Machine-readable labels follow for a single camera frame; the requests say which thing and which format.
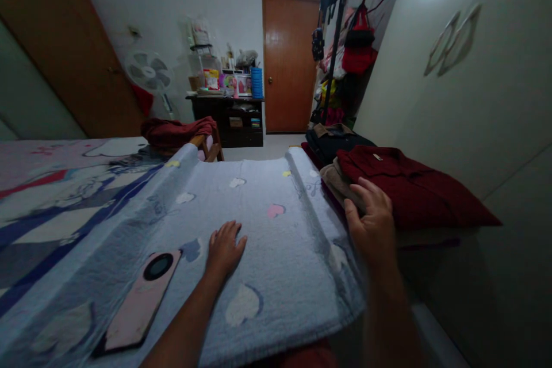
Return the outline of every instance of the wall switch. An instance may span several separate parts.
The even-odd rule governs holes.
[[[139,38],[142,37],[142,35],[140,34],[140,29],[137,28],[137,27],[129,25],[128,26],[128,31],[131,34],[131,36],[134,37],[135,39],[139,39]]]

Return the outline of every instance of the white fan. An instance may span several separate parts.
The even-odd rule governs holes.
[[[128,53],[125,59],[128,77],[138,86],[154,95],[160,95],[170,118],[174,119],[173,107],[168,98],[174,73],[158,53],[135,50]]]

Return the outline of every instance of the pink heart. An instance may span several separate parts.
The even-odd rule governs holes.
[[[269,217],[273,219],[279,214],[284,214],[286,212],[286,208],[284,206],[280,206],[279,204],[271,204],[269,207]]]

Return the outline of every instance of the yellow heart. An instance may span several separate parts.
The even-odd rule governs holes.
[[[165,164],[165,167],[180,167],[180,161],[169,161]]]

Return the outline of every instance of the beige cloth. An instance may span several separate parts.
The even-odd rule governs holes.
[[[326,127],[322,124],[316,124],[315,126],[312,127],[312,129],[314,129],[314,131],[316,133],[316,136],[318,138],[320,138],[321,136],[326,135],[326,134],[328,134],[329,136],[334,136],[334,133],[329,128],[336,128],[338,126],[341,126],[341,128],[342,128],[342,130],[345,134],[356,135],[353,131],[351,131],[351,129],[347,128],[343,124],[335,124],[335,125],[331,125],[331,126],[328,126],[328,127]]]
[[[333,164],[326,165],[320,170],[320,176],[343,208],[345,208],[345,199],[349,198],[355,203],[361,216],[366,214],[366,205],[362,199],[349,188],[352,184],[351,180],[343,175],[337,157],[333,160]]]

